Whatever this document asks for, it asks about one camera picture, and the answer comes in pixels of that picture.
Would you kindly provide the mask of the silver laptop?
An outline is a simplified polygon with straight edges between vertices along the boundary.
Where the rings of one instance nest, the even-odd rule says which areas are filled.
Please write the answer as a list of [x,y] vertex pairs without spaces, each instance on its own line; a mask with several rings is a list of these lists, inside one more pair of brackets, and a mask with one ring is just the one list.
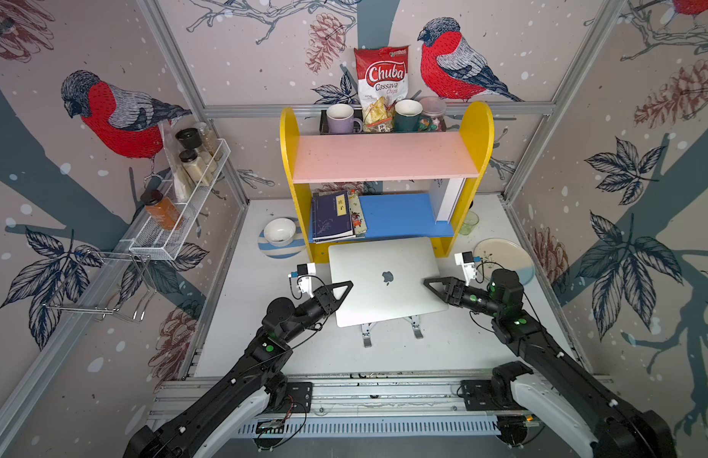
[[329,249],[333,282],[353,282],[336,312],[339,327],[438,313],[448,306],[425,279],[440,271],[429,238],[336,244]]

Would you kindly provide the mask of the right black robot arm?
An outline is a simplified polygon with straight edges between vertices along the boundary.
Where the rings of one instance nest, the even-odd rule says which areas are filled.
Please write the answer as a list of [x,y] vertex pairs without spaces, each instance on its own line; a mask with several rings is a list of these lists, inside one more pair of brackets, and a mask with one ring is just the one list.
[[491,318],[496,338],[520,359],[495,368],[493,385],[502,385],[505,398],[536,414],[579,456],[676,456],[664,419],[607,389],[527,313],[516,272],[496,269],[484,288],[455,277],[423,283],[447,305]]

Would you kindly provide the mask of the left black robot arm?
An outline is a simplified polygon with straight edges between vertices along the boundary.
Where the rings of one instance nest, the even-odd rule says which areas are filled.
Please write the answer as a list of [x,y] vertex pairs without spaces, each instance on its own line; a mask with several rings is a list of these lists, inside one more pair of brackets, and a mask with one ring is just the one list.
[[300,305],[288,298],[269,303],[261,327],[247,349],[197,402],[156,431],[132,435],[126,457],[212,457],[244,423],[269,405],[279,406],[287,389],[282,368],[293,354],[292,341],[321,329],[344,303],[353,282],[324,284]]

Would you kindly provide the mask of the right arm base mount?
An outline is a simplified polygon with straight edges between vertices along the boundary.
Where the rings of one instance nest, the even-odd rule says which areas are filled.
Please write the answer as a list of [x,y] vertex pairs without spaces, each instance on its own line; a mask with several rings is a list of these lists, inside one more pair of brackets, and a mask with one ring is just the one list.
[[504,408],[498,402],[491,380],[463,380],[457,396],[464,401],[466,411],[498,411]]

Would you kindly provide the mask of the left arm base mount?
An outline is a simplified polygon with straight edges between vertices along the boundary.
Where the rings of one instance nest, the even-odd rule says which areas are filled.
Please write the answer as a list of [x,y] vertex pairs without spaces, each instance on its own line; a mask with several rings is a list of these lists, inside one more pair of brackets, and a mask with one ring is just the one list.
[[310,382],[285,382],[276,387],[264,413],[309,413],[314,385]]

